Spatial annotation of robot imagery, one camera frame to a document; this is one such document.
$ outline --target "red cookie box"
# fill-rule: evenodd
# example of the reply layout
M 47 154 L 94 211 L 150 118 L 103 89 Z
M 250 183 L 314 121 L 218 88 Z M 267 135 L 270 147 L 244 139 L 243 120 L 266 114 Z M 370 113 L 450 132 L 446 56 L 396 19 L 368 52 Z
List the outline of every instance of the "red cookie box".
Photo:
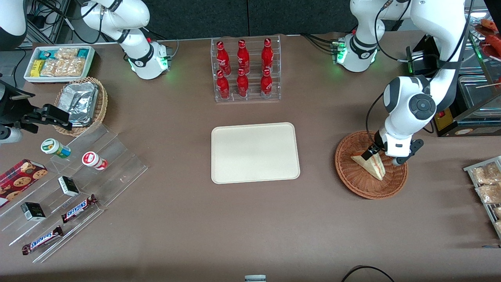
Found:
M 22 160 L 0 175 L 0 208 L 47 173 L 43 165 L 30 160 Z

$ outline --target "cookie box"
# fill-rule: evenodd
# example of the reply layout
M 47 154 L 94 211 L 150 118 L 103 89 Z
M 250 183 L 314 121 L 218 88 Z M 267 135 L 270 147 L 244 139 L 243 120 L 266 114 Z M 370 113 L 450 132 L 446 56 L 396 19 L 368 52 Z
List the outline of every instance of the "cookie box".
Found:
M 22 160 L 0 175 L 0 208 L 47 173 L 43 165 Z
M 84 65 L 84 70 L 82 71 L 82 75 L 80 76 L 63 76 L 63 77 L 33 77 L 31 76 L 31 70 L 33 68 L 33 64 L 37 59 L 40 57 L 40 53 L 44 51 L 49 51 L 49 50 L 54 50 L 58 48 L 78 48 L 78 49 L 88 49 L 88 53 L 86 55 L 85 59 L 85 65 Z M 33 54 L 31 56 L 30 62 L 28 64 L 28 67 L 26 68 L 25 72 L 25 80 L 31 83 L 63 83 L 63 82 L 69 82 L 69 81 L 74 81 L 74 80 L 79 80 L 79 79 L 84 79 L 87 77 L 87 74 L 89 73 L 89 70 L 91 68 L 92 64 L 92 59 L 94 58 L 94 48 L 88 45 L 57 45 L 57 46 L 43 46 L 43 47 L 36 47 L 33 49 Z

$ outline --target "red bottle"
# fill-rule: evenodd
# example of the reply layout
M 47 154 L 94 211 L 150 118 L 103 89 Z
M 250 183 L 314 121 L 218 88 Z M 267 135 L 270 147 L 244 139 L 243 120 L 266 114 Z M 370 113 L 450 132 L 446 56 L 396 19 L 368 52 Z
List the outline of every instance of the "red bottle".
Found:
M 244 69 L 238 69 L 238 78 L 236 79 L 238 85 L 238 94 L 240 97 L 245 98 L 249 92 L 249 79 L 245 75 Z
M 229 83 L 226 77 L 224 77 L 224 73 L 222 70 L 217 70 L 217 89 L 219 91 L 219 95 L 221 99 L 228 100 L 229 99 Z
M 269 69 L 273 72 L 273 49 L 272 40 L 269 38 L 265 39 L 265 47 L 261 52 L 261 70 L 264 72 L 265 69 Z
M 270 70 L 266 69 L 264 71 L 264 76 L 261 78 L 261 97 L 264 99 L 270 98 L 272 95 L 272 83 L 273 80 L 270 77 Z
M 245 40 L 238 41 L 238 52 L 236 53 L 238 58 L 238 67 L 245 71 L 245 74 L 251 72 L 251 59 L 249 56 L 249 51 L 245 47 Z
M 231 74 L 231 67 L 229 65 L 229 56 L 228 52 L 224 49 L 224 43 L 222 41 L 218 41 L 216 43 L 217 46 L 217 63 L 221 70 L 224 72 L 225 76 Z

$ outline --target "wicker basket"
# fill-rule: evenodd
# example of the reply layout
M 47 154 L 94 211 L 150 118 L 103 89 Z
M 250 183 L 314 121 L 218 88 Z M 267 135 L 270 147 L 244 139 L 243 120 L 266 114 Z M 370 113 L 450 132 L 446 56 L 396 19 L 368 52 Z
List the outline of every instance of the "wicker basket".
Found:
M 382 181 L 377 180 L 351 159 L 355 152 L 366 150 L 370 144 L 366 131 L 354 132 L 341 140 L 334 156 L 338 175 L 351 191 L 364 198 L 376 200 L 395 196 L 407 181 L 407 163 L 395 166 L 391 157 L 380 154 L 386 175 Z
M 59 126 L 54 126 L 56 130 L 61 134 L 79 136 L 87 129 L 98 127 L 104 120 L 104 116 L 106 115 L 106 107 L 108 106 L 108 94 L 106 93 L 106 89 L 104 89 L 103 85 L 101 84 L 101 82 L 99 82 L 99 80 L 92 77 L 86 77 L 84 79 L 75 80 L 70 82 L 69 84 L 84 83 L 84 82 L 92 82 L 99 87 L 99 93 L 97 95 L 96 107 L 94 109 L 94 117 L 92 118 L 92 124 L 88 127 L 74 127 L 71 131 L 65 130 L 64 128 L 61 128 Z M 61 99 L 62 93 L 63 90 L 61 89 L 56 98 L 56 102 L 54 103 L 55 106 L 59 104 L 59 99 Z

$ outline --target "acrylic display stand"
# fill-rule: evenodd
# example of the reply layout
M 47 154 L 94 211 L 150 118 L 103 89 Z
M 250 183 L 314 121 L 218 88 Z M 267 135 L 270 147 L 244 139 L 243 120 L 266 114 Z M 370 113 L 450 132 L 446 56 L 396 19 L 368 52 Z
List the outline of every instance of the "acrylic display stand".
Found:
M 72 150 L 68 158 L 52 157 L 46 165 L 49 173 L 29 187 L 24 192 L 26 195 L 19 195 L 0 210 L 2 240 L 18 249 L 20 256 L 25 244 L 30 244 L 61 225 L 63 237 L 51 240 L 26 256 L 33 262 L 43 262 L 49 258 L 103 213 L 118 195 L 147 170 L 137 156 L 120 142 L 117 135 L 104 125 L 90 127 L 71 141 L 68 147 Z M 94 151 L 106 159 L 108 167 L 98 171 L 84 166 L 82 155 L 88 151 Z M 58 178 L 63 175 L 75 181 L 80 191 L 78 196 L 70 197 L 63 194 L 58 182 Z M 63 224 L 61 215 L 83 202 L 91 194 L 95 195 L 99 203 L 91 205 L 76 218 Z M 21 210 L 23 202 L 39 203 L 46 219 L 41 222 L 27 221 Z
M 491 164 L 491 163 L 495 163 L 496 166 L 497 166 L 497 168 L 499 169 L 499 171 L 501 171 L 501 156 L 500 157 L 496 157 L 496 158 L 492 158 L 490 160 L 478 163 L 478 164 L 473 165 L 473 166 L 466 167 L 463 170 L 466 171 L 466 172 L 468 172 L 468 175 L 469 175 L 471 181 L 473 182 L 473 185 L 475 186 L 475 191 L 477 192 L 478 196 L 480 197 L 480 201 L 482 202 L 485 210 L 487 211 L 487 215 L 489 216 L 490 221 L 494 225 L 494 223 L 496 223 L 496 221 L 501 220 L 501 218 L 498 218 L 496 216 L 496 214 L 494 213 L 494 208 L 497 208 L 497 207 L 501 206 L 501 204 L 500 203 L 498 203 L 498 204 L 486 204 L 486 203 L 484 203 L 482 201 L 482 196 L 481 196 L 480 192 L 478 191 L 480 185 L 477 183 L 477 181 L 476 181 L 476 179 L 475 179 L 475 177 L 473 176 L 473 173 L 472 173 L 472 170 L 474 168 L 483 167 L 483 166 L 486 166 L 486 165 Z M 494 228 L 494 229 L 496 230 L 497 236 L 501 239 L 501 233 L 498 231 L 497 228 Z
M 263 77 L 263 72 L 261 69 L 261 52 L 265 46 L 265 39 L 270 38 L 272 40 L 273 49 L 273 71 L 271 73 L 271 78 L 273 79 L 272 92 L 269 98 L 261 97 L 261 78 Z M 249 94 L 246 98 L 242 98 L 238 94 L 238 88 L 236 85 L 236 79 L 238 78 L 238 60 L 236 53 L 238 51 L 238 41 L 240 39 L 245 40 L 247 50 L 250 56 L 250 73 L 247 75 L 249 80 Z M 229 64 L 231 66 L 231 74 L 227 76 L 229 83 L 229 99 L 223 100 L 219 95 L 217 89 L 217 75 L 216 72 L 219 70 L 219 65 L 217 64 L 217 46 L 218 41 L 223 41 L 224 48 L 229 55 Z M 269 100 L 280 100 L 282 97 L 281 79 L 282 79 L 282 56 L 281 56 L 281 46 L 280 46 L 280 36 L 256 36 L 256 37 L 242 37 L 242 38 L 216 38 L 211 40 L 210 55 L 212 61 L 212 77 L 214 80 L 214 93 L 216 102 L 246 102 L 246 101 L 269 101 Z

